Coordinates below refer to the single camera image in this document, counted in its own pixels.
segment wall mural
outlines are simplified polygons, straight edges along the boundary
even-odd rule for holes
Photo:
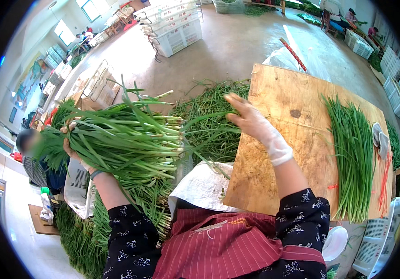
[[[11,97],[14,106],[25,111],[39,82],[42,81],[45,74],[50,72],[50,68],[44,62],[45,57],[38,52],[36,58],[25,68],[16,86],[16,95]]]

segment latex glove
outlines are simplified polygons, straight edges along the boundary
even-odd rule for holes
[[[387,137],[378,122],[372,125],[372,142],[375,147],[379,147],[377,153],[382,160],[387,159],[387,150],[389,148],[389,137]]]
[[[74,130],[74,128],[76,127],[76,122],[71,122],[69,125],[69,129],[70,131]],[[68,128],[62,127],[60,129],[61,132],[63,133],[67,133],[68,132]],[[68,138],[64,138],[63,139],[63,150],[65,150],[65,152],[70,156],[70,158],[76,159],[78,160],[81,165],[84,167],[84,169],[86,169],[90,174],[95,171],[96,169],[91,167],[90,165],[88,165],[87,163],[85,163],[81,157],[78,155],[78,153],[76,151],[74,151],[71,147],[70,147],[70,142],[68,140]]]
[[[250,102],[234,93],[225,95],[228,101],[242,117],[229,113],[226,117],[242,129],[242,132],[260,141],[270,156],[271,163],[278,166],[293,158],[293,149],[287,144],[281,133]]]

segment window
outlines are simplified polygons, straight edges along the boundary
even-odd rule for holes
[[[66,46],[69,46],[76,38],[62,19],[54,29],[54,32],[61,38]]]
[[[16,117],[17,109],[14,107],[13,110],[11,110],[11,115],[9,116],[9,122],[13,123],[14,118]]]
[[[105,0],[76,0],[90,22],[107,12],[110,7]]]

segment hand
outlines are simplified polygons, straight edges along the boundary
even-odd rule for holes
[[[264,144],[274,166],[293,158],[293,149],[287,144],[281,133],[250,102],[234,93],[225,95],[225,100],[242,115],[240,117],[229,113],[226,115],[228,120],[239,126],[242,132]]]
[[[71,122],[69,125],[70,131],[74,130],[74,128],[76,127],[76,122]],[[67,133],[68,129],[67,127],[62,127],[60,129],[61,132],[63,133]],[[70,142],[68,140],[68,138],[64,138],[63,139],[63,150],[65,150],[65,152],[70,156],[70,158],[76,159],[78,160],[81,165],[90,173],[92,174],[96,169],[91,167],[90,165],[88,165],[87,163],[85,163],[81,157],[78,155],[78,153],[76,151],[74,151],[71,147],[70,147]]]

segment wooden board on floor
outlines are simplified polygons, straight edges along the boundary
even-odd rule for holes
[[[383,132],[388,135],[383,112],[376,106],[341,86],[296,71],[254,64],[248,100],[270,120],[293,148],[293,155],[314,194],[329,200],[333,217],[338,207],[338,189],[329,187],[337,184],[338,171],[336,158],[332,156],[335,151],[330,144],[333,143],[333,136],[327,130],[330,128],[330,118],[322,103],[321,93],[331,97],[338,94],[342,103],[348,100],[359,105],[366,118],[371,123],[379,122]],[[382,215],[378,201],[384,169],[385,161],[377,160],[369,219]],[[392,194],[392,164],[388,172],[384,216],[388,215]],[[246,134],[240,138],[223,203],[270,215],[275,215],[279,210],[275,173],[265,148]]]
[[[46,221],[40,219],[41,206],[28,204],[28,207],[30,208],[31,219],[33,220],[36,233],[59,235],[59,230],[56,227],[50,226]]]

